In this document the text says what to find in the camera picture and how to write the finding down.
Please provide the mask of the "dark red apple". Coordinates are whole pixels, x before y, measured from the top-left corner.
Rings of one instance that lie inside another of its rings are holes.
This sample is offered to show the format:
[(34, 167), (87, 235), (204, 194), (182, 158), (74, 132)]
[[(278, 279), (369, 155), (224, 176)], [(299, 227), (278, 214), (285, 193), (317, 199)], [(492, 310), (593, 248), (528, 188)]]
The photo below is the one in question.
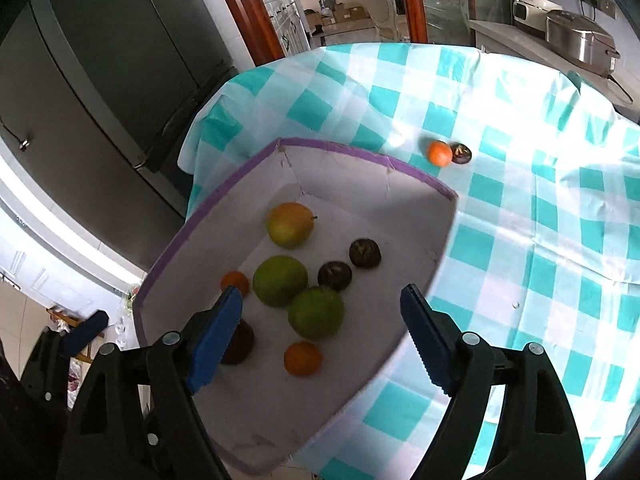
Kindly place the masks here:
[(241, 318), (220, 360), (220, 364), (231, 366), (243, 363), (250, 355), (250, 352), (252, 352), (254, 344), (254, 330), (244, 318)]

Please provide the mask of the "dark brown passion fruit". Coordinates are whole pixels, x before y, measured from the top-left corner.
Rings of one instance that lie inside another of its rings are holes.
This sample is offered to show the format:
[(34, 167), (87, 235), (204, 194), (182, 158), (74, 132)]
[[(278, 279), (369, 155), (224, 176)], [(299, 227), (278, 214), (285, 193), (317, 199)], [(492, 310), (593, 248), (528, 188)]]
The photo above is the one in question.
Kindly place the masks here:
[(349, 246), (349, 259), (356, 268), (373, 269), (382, 261), (378, 243), (370, 238), (357, 238)]

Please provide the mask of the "small orange tangerine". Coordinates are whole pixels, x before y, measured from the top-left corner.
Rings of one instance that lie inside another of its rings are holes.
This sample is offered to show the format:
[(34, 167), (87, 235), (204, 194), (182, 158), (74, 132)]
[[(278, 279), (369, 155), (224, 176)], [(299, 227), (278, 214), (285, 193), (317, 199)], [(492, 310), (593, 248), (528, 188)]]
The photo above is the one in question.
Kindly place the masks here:
[(230, 271), (220, 280), (220, 289), (226, 290), (228, 287), (235, 287), (243, 297), (250, 293), (250, 280), (240, 271)]

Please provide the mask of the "teal white checkered tablecloth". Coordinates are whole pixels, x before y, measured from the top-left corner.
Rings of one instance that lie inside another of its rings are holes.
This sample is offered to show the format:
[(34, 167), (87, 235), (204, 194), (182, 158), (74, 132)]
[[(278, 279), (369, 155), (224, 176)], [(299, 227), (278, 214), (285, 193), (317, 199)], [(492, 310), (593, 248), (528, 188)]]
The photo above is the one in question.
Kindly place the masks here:
[[(432, 44), (342, 44), (225, 84), (179, 156), (192, 206), (273, 140), (390, 155), (459, 197), (428, 303), (490, 344), (546, 349), (589, 478), (639, 411), (639, 128), (577, 75)], [(466, 165), (426, 158), (465, 144)]]

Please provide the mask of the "green apple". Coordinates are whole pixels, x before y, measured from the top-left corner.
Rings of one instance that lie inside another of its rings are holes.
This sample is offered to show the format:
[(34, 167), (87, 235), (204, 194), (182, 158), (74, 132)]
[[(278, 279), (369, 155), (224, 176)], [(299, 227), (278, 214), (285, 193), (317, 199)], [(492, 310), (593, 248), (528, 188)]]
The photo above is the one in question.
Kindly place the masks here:
[(345, 306), (338, 292), (326, 286), (309, 287), (288, 307), (288, 324), (309, 340), (334, 336), (342, 327)]
[(263, 261), (253, 275), (253, 290), (266, 306), (286, 308), (309, 283), (303, 263), (286, 256), (272, 256)]

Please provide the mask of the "yellow red apple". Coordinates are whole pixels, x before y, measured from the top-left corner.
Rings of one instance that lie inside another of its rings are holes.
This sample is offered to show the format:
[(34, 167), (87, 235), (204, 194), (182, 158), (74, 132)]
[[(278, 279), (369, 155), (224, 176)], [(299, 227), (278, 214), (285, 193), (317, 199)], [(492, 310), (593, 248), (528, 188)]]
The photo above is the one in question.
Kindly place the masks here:
[(267, 232), (279, 247), (292, 249), (310, 237), (316, 216), (306, 206), (288, 202), (272, 208), (267, 214)]

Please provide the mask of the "white box purple rim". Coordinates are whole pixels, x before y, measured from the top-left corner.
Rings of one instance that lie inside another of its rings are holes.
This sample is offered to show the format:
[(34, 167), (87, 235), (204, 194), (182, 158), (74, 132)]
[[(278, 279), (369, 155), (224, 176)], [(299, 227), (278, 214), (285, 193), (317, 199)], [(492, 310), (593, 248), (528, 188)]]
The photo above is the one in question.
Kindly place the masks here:
[(244, 275), (242, 362), (194, 396), (222, 460), (261, 476), (337, 419), (396, 356), (400, 294), (426, 292), (457, 194), (392, 156), (303, 139), (271, 143), (198, 206), (134, 300), (150, 344)]

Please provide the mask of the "dark grey refrigerator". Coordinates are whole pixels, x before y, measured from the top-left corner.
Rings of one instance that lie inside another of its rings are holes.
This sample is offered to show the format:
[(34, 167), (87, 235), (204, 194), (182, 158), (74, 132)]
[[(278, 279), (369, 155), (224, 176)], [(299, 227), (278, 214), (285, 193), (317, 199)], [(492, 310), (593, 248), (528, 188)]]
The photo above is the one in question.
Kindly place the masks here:
[(149, 269), (186, 220), (178, 155), (234, 74), (204, 0), (1, 0), (1, 136), (91, 235)]

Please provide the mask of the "silver roaster pan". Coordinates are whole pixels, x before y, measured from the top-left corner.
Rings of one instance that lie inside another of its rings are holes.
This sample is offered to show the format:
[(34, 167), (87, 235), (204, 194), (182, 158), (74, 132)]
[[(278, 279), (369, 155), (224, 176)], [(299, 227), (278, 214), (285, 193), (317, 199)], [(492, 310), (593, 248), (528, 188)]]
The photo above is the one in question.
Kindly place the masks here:
[(546, 17), (546, 41), (562, 58), (603, 78), (612, 75), (620, 59), (614, 38), (582, 14), (550, 11)]

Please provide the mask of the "white toaster appliance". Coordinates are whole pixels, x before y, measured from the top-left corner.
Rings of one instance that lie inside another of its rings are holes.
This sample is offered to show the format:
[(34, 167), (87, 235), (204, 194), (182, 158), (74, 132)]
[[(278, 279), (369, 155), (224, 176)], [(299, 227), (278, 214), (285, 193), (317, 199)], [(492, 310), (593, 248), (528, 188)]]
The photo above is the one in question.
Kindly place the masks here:
[(555, 10), (562, 10), (562, 6), (550, 0), (514, 0), (514, 24), (524, 32), (544, 38), (547, 15)]

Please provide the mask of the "white ornate chair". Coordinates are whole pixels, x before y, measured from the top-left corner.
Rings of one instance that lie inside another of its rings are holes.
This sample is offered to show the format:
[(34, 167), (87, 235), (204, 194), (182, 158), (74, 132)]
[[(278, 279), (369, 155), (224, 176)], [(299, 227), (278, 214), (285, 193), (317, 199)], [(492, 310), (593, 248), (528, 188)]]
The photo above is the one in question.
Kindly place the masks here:
[(397, 12), (395, 0), (360, 0), (378, 33), (378, 38), (389, 42), (409, 42), (407, 20)]

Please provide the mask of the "red wooden door frame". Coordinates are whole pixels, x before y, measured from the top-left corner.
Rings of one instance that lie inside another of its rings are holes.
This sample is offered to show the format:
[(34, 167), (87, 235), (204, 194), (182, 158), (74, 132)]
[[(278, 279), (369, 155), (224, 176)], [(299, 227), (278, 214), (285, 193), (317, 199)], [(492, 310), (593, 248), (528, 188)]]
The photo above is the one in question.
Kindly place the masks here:
[(261, 66), (284, 58), (280, 40), (262, 0), (224, 0), (252, 61)]

